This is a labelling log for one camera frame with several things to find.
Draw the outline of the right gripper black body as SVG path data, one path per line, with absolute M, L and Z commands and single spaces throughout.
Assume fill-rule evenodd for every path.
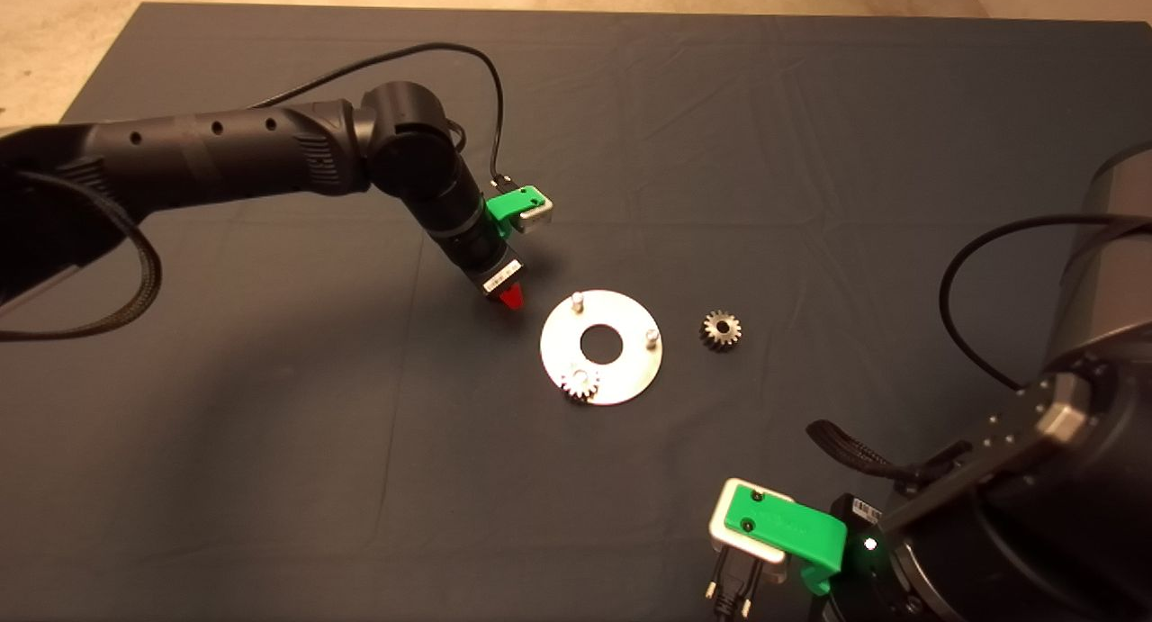
M 824 621 L 897 621 L 900 589 L 887 544 L 879 533 L 880 511 L 850 493 L 829 513 L 847 528 L 841 571 L 831 579 L 823 605 Z

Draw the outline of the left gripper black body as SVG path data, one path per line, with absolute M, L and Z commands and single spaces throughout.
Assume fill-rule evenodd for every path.
M 498 297 L 520 280 L 521 257 L 506 238 L 478 235 L 464 241 L 462 270 L 482 297 Z

